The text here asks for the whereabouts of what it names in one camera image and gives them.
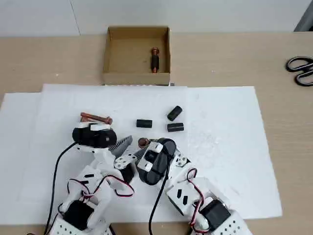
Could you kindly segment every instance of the scissors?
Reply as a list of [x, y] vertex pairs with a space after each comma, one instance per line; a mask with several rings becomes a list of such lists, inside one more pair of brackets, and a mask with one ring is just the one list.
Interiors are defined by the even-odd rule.
[[[300, 65], [298, 67], [291, 67], [291, 63], [294, 62], [294, 61], [297, 61], [297, 60], [304, 61], [304, 62], [306, 62], [306, 64]], [[313, 86], [313, 78], [312, 78], [311, 82], [305, 82], [304, 79], [303, 79], [304, 77], [308, 77], [310, 75], [313, 75], [313, 58], [311, 58], [309, 56], [296, 56], [296, 57], [293, 57], [289, 61], [287, 61], [286, 65], [285, 65], [285, 68], [289, 72], [303, 71], [302, 73], [298, 74], [294, 78], [294, 81], [299, 86], [303, 86], [303, 87]]]

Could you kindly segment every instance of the black rubber grip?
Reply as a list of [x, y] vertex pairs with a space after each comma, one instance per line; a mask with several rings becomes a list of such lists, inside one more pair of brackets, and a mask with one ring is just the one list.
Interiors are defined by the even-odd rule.
[[152, 128], [152, 120], [137, 119], [136, 127]]
[[180, 106], [176, 106], [168, 115], [167, 118], [170, 121], [174, 121], [175, 118], [182, 112], [182, 108]]
[[158, 55], [152, 55], [151, 57], [151, 70], [156, 68], [158, 70], [159, 67], [159, 61], [158, 61]]
[[184, 123], [182, 122], [167, 124], [168, 132], [183, 131], [183, 130], [184, 130]]

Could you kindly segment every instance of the white foam board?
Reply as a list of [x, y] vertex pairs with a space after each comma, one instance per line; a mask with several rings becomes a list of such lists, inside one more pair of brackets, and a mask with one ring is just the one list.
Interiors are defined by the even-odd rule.
[[4, 96], [0, 109], [0, 224], [24, 224], [36, 216], [41, 205], [18, 200], [27, 170], [27, 152], [35, 127], [40, 93], [11, 93]]
[[188, 89], [189, 158], [245, 219], [282, 215], [253, 87]]
[[[80, 113], [92, 113], [99, 116], [113, 118], [112, 128], [119, 138], [131, 134], [133, 144], [129, 148], [137, 149], [137, 140], [140, 137], [175, 139], [184, 152], [187, 152], [187, 128], [184, 132], [168, 133], [166, 124], [169, 122], [166, 115], [175, 105], [185, 108], [186, 87], [156, 87], [156, 86], [60, 86], [47, 85], [42, 92], [40, 110], [34, 130], [33, 140], [28, 156], [27, 168], [31, 169], [25, 174], [20, 200], [28, 203], [42, 202], [41, 210], [46, 211], [51, 195], [52, 172], [57, 156], [73, 142], [71, 133], [80, 120]], [[177, 121], [185, 122], [185, 114]], [[152, 119], [152, 129], [137, 128], [136, 119]], [[64, 155], [59, 165], [57, 189], [55, 194], [56, 205], [66, 197], [67, 180], [77, 176], [79, 172], [91, 163], [93, 155], [82, 153], [76, 149]], [[112, 222], [137, 221], [146, 222], [148, 214], [157, 197], [158, 189], [143, 184], [137, 177], [132, 182], [136, 190], [132, 198], [121, 200], [114, 196], [111, 211], [107, 212], [108, 220]], [[138, 213], [125, 214], [125, 211]], [[163, 200], [156, 214], [155, 221], [182, 220], [182, 216], [171, 206], [170, 202]], [[44, 222], [45, 218], [34, 217], [34, 222]]]

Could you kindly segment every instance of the light wood surface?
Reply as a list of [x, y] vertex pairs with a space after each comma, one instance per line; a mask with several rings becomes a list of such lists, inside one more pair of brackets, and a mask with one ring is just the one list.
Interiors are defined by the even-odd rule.
[[[43, 83], [102, 84], [104, 45], [105, 36], [2, 38], [0, 94], [40, 91]], [[255, 235], [309, 235], [313, 229], [313, 87], [297, 86], [285, 71], [296, 55], [313, 56], [313, 33], [171, 35], [176, 85], [256, 88], [283, 217], [249, 220]], [[117, 235], [148, 234], [147, 224], [113, 227]], [[155, 235], [187, 231], [184, 223], [153, 228]], [[40, 235], [42, 226], [0, 226], [1, 235], [27, 232]]]

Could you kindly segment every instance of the cardboard box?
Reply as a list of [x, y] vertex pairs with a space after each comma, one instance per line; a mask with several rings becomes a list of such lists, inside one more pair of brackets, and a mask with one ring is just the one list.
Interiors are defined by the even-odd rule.
[[[109, 27], [103, 78], [105, 84], [169, 85], [168, 27]], [[158, 73], [151, 72], [151, 49], [159, 48]]]

